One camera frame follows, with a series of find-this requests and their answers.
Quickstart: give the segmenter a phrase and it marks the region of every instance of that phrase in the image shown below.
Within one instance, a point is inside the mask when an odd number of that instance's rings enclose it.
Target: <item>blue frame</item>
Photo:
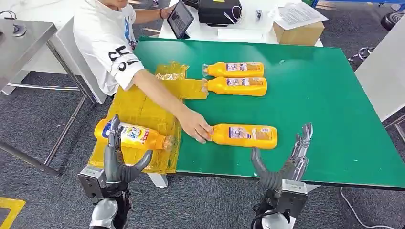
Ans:
[[[319,0],[314,0],[311,4],[312,7],[316,7]],[[405,0],[333,0],[333,1],[350,1],[350,2],[373,2],[373,3],[398,3],[401,4],[401,8],[398,11],[405,9]]]

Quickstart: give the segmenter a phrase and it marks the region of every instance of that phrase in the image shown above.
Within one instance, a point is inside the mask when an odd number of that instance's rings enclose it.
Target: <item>bottle label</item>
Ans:
[[[262,78],[227,78],[228,86],[260,86],[263,85]]]
[[[252,130],[253,139],[257,140],[271,140],[271,131],[270,128],[263,127],[261,129],[254,128]]]
[[[230,127],[229,128],[229,138],[233,139],[250,139],[252,136],[242,127]]]
[[[250,134],[242,127],[233,126],[229,128],[229,138],[233,139],[254,139],[254,140],[271,140],[270,128],[263,127],[261,129],[253,128]]]
[[[103,129],[103,137],[108,138],[110,135],[111,121],[109,121]],[[149,129],[143,128],[141,126],[131,125],[127,123],[120,123],[118,129],[124,127],[121,132],[121,141],[129,140],[131,142],[145,143],[149,135]]]
[[[260,63],[258,63],[258,62],[227,63],[226,70],[227,71],[247,71],[247,70],[257,71],[257,70],[260,70]]]

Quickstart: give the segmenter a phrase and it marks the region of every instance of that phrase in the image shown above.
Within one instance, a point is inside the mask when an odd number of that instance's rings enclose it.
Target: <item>cardboard box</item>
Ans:
[[[276,22],[273,23],[274,32],[276,33],[279,44],[297,44],[297,45],[315,45],[319,36],[322,34],[323,23],[317,22],[291,30],[285,30]]]

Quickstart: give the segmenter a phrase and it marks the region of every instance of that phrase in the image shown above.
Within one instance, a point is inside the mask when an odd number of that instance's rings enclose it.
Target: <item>black case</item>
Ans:
[[[242,6],[239,0],[183,0],[186,5],[197,7],[198,20],[200,23],[208,24],[210,26],[227,26],[233,24],[229,18],[224,15],[224,12],[229,17],[237,22],[237,18],[241,16]]]

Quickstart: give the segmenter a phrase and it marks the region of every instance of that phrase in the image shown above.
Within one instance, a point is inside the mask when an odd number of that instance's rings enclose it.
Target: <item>white t-shirt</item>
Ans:
[[[136,42],[132,31],[135,11],[127,5],[114,11],[98,0],[83,0],[73,25],[77,47],[84,56],[100,89],[113,95],[118,86],[132,86],[135,73],[144,69],[133,54]]]

